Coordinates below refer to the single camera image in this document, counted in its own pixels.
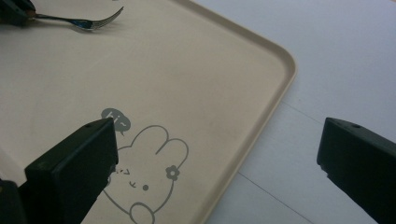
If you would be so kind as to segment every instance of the white table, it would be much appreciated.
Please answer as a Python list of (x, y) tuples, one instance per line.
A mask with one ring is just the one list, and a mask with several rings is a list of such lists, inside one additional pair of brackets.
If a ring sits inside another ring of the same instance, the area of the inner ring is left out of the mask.
[(396, 3), (198, 0), (274, 40), (299, 72), (208, 223), (375, 223), (316, 163), (326, 117), (396, 141)]

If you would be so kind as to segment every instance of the rabbit ear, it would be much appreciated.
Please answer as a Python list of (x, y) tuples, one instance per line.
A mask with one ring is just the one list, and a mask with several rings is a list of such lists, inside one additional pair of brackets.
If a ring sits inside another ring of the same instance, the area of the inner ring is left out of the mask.
[(178, 169), (189, 156), (189, 146), (181, 139), (169, 139), (156, 155), (165, 158), (167, 166), (176, 166)]
[(168, 141), (168, 131), (162, 126), (151, 125), (140, 131), (131, 145), (121, 147), (119, 150), (131, 149), (135, 153), (155, 154)]

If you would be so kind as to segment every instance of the fork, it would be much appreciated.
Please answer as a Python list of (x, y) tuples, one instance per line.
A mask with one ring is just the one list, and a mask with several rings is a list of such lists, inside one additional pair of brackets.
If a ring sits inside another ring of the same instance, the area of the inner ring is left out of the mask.
[(109, 24), (110, 22), (114, 21), (121, 14), (122, 10), (123, 10), (123, 7), (119, 11), (117, 11), (114, 15), (110, 16), (107, 19), (101, 20), (101, 21), (88, 21), (88, 20), (83, 20), (83, 19), (67, 19), (67, 18), (53, 17), (53, 16), (48, 16), (48, 15), (43, 15), (43, 14), (35, 14), (34, 18), (39, 19), (39, 20), (67, 21), (82, 30), (91, 31), (91, 30), (99, 29), (102, 26), (105, 26), (105, 25)]

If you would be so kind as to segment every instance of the plastic tray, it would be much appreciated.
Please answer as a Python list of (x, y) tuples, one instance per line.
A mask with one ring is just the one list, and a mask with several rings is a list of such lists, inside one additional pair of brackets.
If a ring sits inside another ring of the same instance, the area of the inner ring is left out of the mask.
[[(91, 18), (93, 3), (36, 6)], [(84, 223), (204, 222), (292, 82), (294, 60), (190, 1), (107, 4), (103, 17), (125, 9), (94, 33), (0, 26), (0, 175), (23, 183), (31, 161), (113, 117), (120, 164)]]

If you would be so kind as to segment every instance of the cartoon rabbit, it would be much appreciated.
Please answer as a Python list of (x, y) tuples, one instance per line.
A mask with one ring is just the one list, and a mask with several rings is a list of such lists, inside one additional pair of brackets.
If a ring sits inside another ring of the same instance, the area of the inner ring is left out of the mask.
[(162, 126), (148, 126), (131, 145), (119, 148), (119, 165), (104, 193), (133, 223), (155, 223), (155, 214), (169, 201), (188, 155), (183, 140), (169, 138)]

